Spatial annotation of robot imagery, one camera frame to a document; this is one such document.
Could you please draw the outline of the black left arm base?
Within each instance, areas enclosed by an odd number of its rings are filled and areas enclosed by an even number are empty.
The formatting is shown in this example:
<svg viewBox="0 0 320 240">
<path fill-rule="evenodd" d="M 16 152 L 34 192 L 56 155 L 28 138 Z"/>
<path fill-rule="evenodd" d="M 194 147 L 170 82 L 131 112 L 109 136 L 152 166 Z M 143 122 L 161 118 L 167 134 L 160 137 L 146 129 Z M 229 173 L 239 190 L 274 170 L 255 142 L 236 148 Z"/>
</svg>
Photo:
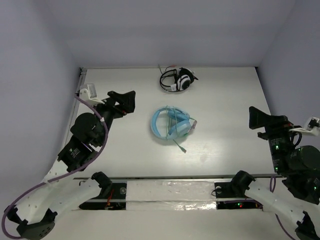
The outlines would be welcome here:
<svg viewBox="0 0 320 240">
<path fill-rule="evenodd" d="M 80 210 L 126 210 L 126 182 L 114 182 L 106 196 L 99 195 L 79 205 Z"/>
</svg>

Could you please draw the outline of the light blue headphones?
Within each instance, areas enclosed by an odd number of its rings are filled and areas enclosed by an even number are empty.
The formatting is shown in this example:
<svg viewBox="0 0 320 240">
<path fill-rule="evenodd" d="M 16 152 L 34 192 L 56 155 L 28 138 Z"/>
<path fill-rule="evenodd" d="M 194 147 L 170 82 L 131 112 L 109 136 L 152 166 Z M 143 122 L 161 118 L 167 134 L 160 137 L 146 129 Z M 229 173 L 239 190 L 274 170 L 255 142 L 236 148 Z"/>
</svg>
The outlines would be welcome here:
<svg viewBox="0 0 320 240">
<path fill-rule="evenodd" d="M 165 122 L 165 135 L 161 135 L 157 127 L 157 120 L 164 114 L 167 118 Z M 172 141 L 178 147 L 177 140 L 186 137 L 197 125 L 197 120 L 192 118 L 188 112 L 176 106 L 163 106 L 156 110 L 150 119 L 150 128 L 152 133 L 160 140 Z"/>
</svg>

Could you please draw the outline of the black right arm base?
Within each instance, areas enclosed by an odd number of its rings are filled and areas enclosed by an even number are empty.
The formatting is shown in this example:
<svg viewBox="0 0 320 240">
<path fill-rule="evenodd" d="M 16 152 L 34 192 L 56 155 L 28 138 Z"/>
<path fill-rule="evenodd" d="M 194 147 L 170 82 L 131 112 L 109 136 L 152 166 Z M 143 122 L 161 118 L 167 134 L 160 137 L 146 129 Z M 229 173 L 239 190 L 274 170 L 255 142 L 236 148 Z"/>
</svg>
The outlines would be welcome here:
<svg viewBox="0 0 320 240">
<path fill-rule="evenodd" d="M 255 178 L 248 173 L 238 172 L 229 182 L 217 182 L 211 195 L 217 199 L 218 210 L 262 210 L 263 205 L 254 199 L 245 196 L 245 190 Z"/>
</svg>

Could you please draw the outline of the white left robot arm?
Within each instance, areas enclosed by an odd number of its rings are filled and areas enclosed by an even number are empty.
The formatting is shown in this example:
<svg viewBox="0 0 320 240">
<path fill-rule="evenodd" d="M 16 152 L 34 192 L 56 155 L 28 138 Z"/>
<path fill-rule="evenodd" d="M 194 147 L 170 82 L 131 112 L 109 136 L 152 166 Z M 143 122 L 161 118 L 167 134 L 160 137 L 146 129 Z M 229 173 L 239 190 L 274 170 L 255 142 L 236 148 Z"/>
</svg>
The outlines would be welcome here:
<svg viewBox="0 0 320 240">
<path fill-rule="evenodd" d="M 103 152 L 113 120 L 135 111 L 134 90 L 123 94 L 109 91 L 107 95 L 100 100 L 87 90 L 75 94 L 90 112 L 75 119 L 69 142 L 42 182 L 21 194 L 4 210 L 1 230 L 5 236 L 12 240 L 41 240 L 64 212 L 92 197 L 106 197 L 111 193 L 113 183 L 101 171 L 95 172 L 77 189 L 61 193 L 74 174 L 84 171 Z"/>
</svg>

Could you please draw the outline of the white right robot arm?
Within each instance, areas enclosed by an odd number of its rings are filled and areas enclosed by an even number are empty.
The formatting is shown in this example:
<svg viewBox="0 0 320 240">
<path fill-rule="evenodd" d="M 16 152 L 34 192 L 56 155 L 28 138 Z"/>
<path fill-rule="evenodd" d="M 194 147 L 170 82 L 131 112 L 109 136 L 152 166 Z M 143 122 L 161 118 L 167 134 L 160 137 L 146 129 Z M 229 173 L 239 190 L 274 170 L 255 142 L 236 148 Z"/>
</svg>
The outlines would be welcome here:
<svg viewBox="0 0 320 240">
<path fill-rule="evenodd" d="M 300 126 L 290 122 L 285 115 L 267 114 L 254 106 L 249 107 L 248 111 L 249 128 L 264 128 L 257 136 L 268 142 L 273 170 L 283 178 L 282 184 L 294 198 L 319 205 L 320 151 L 315 146 L 300 143 L 303 136 L 320 135 L 320 119 L 310 117 L 305 126 Z M 285 220 L 298 239 L 320 238 L 307 210 L 268 190 L 248 172 L 240 170 L 229 184 L 236 197 L 252 199 Z"/>
</svg>

